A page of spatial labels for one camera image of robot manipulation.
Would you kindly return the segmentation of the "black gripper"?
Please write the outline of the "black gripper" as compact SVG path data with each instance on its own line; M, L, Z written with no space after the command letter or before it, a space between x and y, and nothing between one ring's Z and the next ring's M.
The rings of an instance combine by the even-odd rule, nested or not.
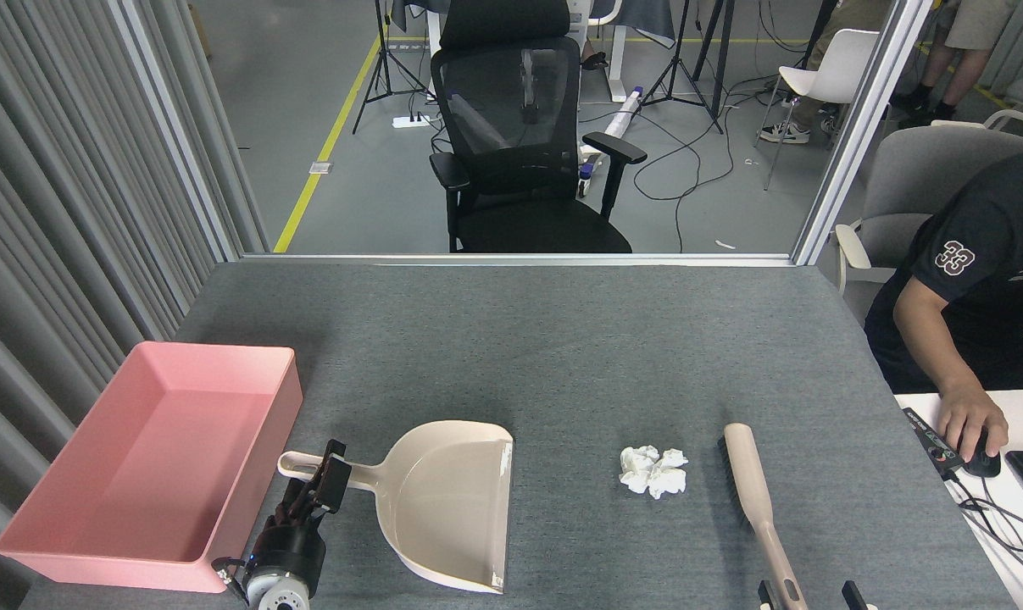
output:
M319 525L341 508L351 478L345 451L344 443L331 439L313 479L290 479L275 507L275 526L264 529L253 546L253 594L263 594L286 573L316 594L325 558Z

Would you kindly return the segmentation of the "person's right hand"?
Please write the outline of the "person's right hand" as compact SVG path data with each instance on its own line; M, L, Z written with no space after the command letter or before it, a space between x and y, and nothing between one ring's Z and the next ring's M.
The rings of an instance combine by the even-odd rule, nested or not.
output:
M937 432L967 461L976 454L994 456L1009 441L1009 425L1003 410L987 391L954 387L941 391Z

